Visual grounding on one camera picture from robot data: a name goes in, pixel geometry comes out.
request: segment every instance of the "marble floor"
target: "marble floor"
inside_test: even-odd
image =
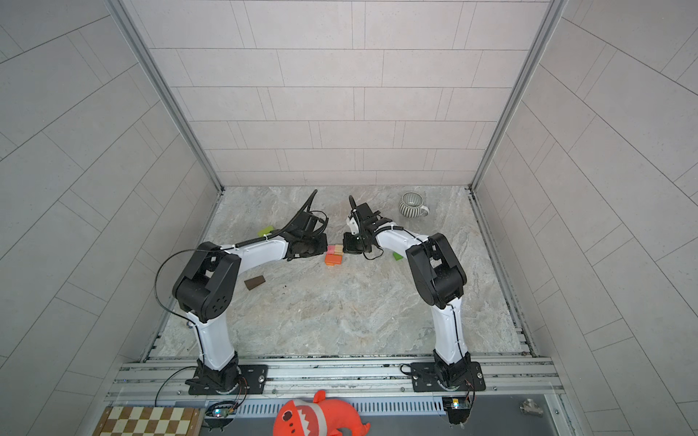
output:
[[[305,186],[228,188],[206,240],[223,245],[253,238],[268,225],[280,228],[312,190]],[[410,190],[425,199],[431,210],[428,216],[405,218],[399,213],[400,196]],[[443,233],[468,276],[463,296],[468,348],[471,352],[520,351],[462,186],[319,187],[313,209],[329,216],[329,244],[341,243],[348,231],[349,194],[358,204],[368,202],[410,231]],[[259,275],[266,283],[247,290],[243,280]],[[342,265],[333,267],[325,265],[324,256],[256,267],[238,277],[225,315],[230,340],[240,356],[422,354],[431,353],[435,340],[431,312],[417,294],[407,261],[396,261],[389,251],[374,261],[344,255]],[[197,353],[193,330],[184,320],[170,316],[151,357]]]

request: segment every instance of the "green block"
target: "green block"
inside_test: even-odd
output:
[[[267,227],[261,229],[259,232],[257,232],[257,236],[259,236],[261,238],[262,236],[266,235],[267,233],[272,233],[272,230],[274,230],[273,225],[267,226]]]

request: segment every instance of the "striped mug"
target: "striped mug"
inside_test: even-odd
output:
[[[424,199],[417,193],[406,193],[400,199],[400,213],[407,218],[429,215],[429,208],[424,205]]]

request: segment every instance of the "plush toy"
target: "plush toy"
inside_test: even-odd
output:
[[[291,400],[283,405],[276,415],[274,436],[341,436],[338,428],[348,428],[352,436],[364,436],[371,424],[363,424],[349,403],[326,400],[325,391],[318,391],[312,403]]]

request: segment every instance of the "gray wall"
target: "gray wall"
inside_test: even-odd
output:
[[[698,430],[697,28],[570,1],[477,189],[588,434]]]
[[[153,338],[154,271],[216,190],[101,0],[0,9],[0,433],[73,435]]]
[[[230,186],[470,183],[548,6],[124,3]]]

